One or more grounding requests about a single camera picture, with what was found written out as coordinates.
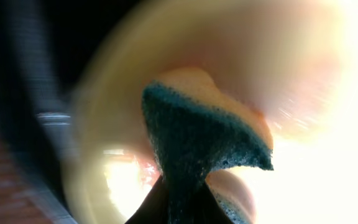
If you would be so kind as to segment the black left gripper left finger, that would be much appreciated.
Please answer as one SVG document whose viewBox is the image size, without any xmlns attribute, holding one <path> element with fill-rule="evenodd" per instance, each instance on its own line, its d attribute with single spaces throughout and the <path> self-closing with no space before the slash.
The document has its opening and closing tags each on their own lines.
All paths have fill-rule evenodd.
<svg viewBox="0 0 358 224">
<path fill-rule="evenodd" d="M 160 176 L 135 214 L 125 224 L 167 224 L 169 191 Z"/>
</svg>

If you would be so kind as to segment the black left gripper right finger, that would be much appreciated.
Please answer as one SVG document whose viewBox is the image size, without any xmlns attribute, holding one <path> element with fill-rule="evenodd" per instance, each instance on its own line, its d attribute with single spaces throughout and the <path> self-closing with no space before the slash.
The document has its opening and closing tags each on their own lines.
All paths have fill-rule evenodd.
<svg viewBox="0 0 358 224">
<path fill-rule="evenodd" d="M 197 192 L 197 224 L 233 224 L 206 183 Z"/>
</svg>

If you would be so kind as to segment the green yellow sponge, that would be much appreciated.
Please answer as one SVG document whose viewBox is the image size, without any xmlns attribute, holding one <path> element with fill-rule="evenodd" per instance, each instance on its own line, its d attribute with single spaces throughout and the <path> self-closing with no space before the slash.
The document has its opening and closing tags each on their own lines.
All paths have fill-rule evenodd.
<svg viewBox="0 0 358 224">
<path fill-rule="evenodd" d="M 197 223 L 197 192 L 204 183 L 233 223 L 254 221 L 252 197 L 229 169 L 273 169 L 272 135 L 260 115 L 197 68 L 151 81 L 142 92 L 142 112 L 169 191 L 168 223 Z"/>
</svg>

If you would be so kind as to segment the yellow plate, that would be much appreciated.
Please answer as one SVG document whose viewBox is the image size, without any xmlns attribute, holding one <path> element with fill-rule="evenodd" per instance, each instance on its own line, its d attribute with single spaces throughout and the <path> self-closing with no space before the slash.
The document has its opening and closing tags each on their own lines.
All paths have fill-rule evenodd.
<svg viewBox="0 0 358 224">
<path fill-rule="evenodd" d="M 73 104 L 65 190 L 79 223 L 125 223 L 161 171 L 142 112 L 153 80 L 205 71 L 260 115 L 272 170 L 233 167 L 252 223 L 358 223 L 358 1 L 148 1 L 100 46 Z"/>
</svg>

